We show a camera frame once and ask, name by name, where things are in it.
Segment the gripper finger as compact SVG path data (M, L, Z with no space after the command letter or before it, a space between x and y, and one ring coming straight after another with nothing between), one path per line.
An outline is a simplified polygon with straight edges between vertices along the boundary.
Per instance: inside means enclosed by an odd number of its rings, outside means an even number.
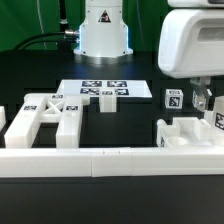
M198 106L196 109L199 111L205 111L208 109L211 91L207 89L207 86L210 82L210 77L194 77L190 79L192 89L198 95Z

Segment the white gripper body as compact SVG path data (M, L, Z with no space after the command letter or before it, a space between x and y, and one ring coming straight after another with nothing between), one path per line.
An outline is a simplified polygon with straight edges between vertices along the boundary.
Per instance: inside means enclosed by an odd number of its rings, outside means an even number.
M162 25L158 65L174 78L224 75L224 10L171 11Z

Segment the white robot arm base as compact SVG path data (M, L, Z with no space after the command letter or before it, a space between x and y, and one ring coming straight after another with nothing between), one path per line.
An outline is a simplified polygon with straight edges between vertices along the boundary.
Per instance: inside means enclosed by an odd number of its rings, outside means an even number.
M91 64L129 62L133 50L122 17L123 0L85 0L85 19L79 26L75 59Z

